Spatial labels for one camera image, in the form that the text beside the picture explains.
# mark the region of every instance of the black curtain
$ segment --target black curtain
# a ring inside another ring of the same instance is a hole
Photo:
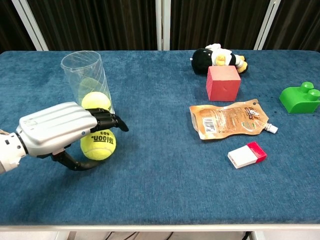
[[[170,49],[253,49],[269,0],[171,0]]]
[[[154,0],[28,0],[49,50],[156,50]]]
[[[320,50],[320,0],[282,0],[263,49]]]
[[[0,53],[36,50],[11,0],[0,1]]]

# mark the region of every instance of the green toy brick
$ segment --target green toy brick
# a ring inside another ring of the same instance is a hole
[[[287,87],[280,94],[280,101],[290,114],[310,114],[320,105],[320,91],[312,82],[305,81],[301,86]]]

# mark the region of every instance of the clear plastic cup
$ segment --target clear plastic cup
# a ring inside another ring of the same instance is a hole
[[[61,67],[77,104],[91,92],[101,92],[110,100],[111,113],[115,113],[108,88],[101,55],[95,51],[76,51],[61,60]]]

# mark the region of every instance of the blue carpet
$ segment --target blue carpet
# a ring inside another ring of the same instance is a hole
[[[60,67],[68,53],[0,55],[0,129],[13,132],[20,117],[74,100]],[[249,64],[236,101],[257,98],[279,130],[209,142],[193,129],[189,106],[231,102],[208,101],[193,51],[100,53],[129,132],[111,129],[114,154],[88,171],[23,158],[0,175],[0,225],[320,224],[320,108],[288,114],[279,101],[304,81],[320,89],[318,52],[234,51]],[[252,141],[267,159],[235,169],[228,152]],[[85,159],[79,142],[68,152]]]

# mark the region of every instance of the robotic hand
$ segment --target robotic hand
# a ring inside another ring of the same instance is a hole
[[[14,133],[0,134],[0,174],[16,168],[26,155],[51,157],[74,171],[94,168],[103,161],[78,162],[65,149],[90,133],[113,127],[129,131],[117,115],[102,108],[84,109],[75,102],[24,116]]]

